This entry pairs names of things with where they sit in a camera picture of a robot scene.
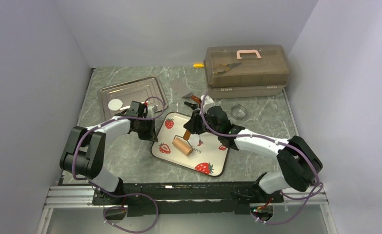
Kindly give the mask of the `spatula with wooden handle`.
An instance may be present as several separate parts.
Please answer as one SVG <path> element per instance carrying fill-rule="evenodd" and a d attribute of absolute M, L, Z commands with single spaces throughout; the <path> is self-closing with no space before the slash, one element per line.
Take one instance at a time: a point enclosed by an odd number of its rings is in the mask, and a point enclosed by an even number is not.
<path fill-rule="evenodd" d="M 193 100 L 194 102 L 196 102 L 198 105 L 201 105 L 201 99 L 195 95 L 193 95 L 192 92 L 190 93 L 187 93 L 185 95 L 182 95 L 181 96 L 182 98 L 190 98 L 191 100 Z"/>

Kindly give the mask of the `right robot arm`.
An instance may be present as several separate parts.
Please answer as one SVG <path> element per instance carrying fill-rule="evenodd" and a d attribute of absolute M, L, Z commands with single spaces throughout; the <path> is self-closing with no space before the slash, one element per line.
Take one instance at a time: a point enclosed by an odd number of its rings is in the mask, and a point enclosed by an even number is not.
<path fill-rule="evenodd" d="M 197 104 L 190 108 L 191 118 L 184 124 L 189 133 L 211 133 L 226 148 L 256 153 L 278 162 L 279 171 L 264 172 L 254 182 L 253 197 L 256 201 L 265 202 L 272 193 L 287 188 L 305 192 L 313 182 L 318 182 L 323 164 L 300 136 L 283 139 L 256 134 L 232 124 L 220 106 L 211 107 L 204 114 Z"/>

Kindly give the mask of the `wooden rolling pin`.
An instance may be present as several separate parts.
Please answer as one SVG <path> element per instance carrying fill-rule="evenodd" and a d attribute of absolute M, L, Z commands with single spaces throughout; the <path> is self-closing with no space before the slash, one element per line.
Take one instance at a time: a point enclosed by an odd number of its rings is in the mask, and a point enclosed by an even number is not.
<path fill-rule="evenodd" d="M 190 135 L 191 133 L 186 130 L 183 136 L 174 135 L 172 141 L 173 146 L 185 156 L 189 156 L 193 152 L 193 147 L 188 142 Z"/>

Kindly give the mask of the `strawberry pattern white tray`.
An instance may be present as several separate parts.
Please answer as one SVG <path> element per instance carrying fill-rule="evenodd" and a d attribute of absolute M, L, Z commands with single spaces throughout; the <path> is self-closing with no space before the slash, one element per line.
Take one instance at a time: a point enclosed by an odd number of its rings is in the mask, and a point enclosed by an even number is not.
<path fill-rule="evenodd" d="M 190 116 L 170 112 L 165 117 L 157 138 L 153 143 L 151 154 L 161 160 L 192 169 L 196 172 L 218 177 L 223 173 L 228 148 L 222 145 L 217 137 L 210 133 L 191 135 L 188 140 L 184 124 Z"/>

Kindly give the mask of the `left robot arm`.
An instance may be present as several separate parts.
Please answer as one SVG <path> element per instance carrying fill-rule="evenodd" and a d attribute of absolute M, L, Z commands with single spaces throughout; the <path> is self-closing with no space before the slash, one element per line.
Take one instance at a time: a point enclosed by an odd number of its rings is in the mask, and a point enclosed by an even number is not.
<path fill-rule="evenodd" d="M 132 101 L 130 107 L 109 120 L 91 127 L 71 129 L 60 158 L 60 168 L 75 180 L 87 180 L 105 191 L 105 199 L 113 205 L 123 201 L 123 180 L 104 166 L 107 142 L 134 132 L 141 140 L 157 142 L 155 112 L 157 107 Z"/>

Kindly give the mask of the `white dough ball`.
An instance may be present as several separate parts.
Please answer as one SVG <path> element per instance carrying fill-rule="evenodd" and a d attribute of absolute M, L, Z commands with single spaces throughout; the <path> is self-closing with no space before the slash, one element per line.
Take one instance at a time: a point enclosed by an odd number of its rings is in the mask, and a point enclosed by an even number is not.
<path fill-rule="evenodd" d="M 191 146 L 199 146 L 200 136 L 197 134 L 192 134 L 192 135 L 190 135 L 188 142 Z"/>

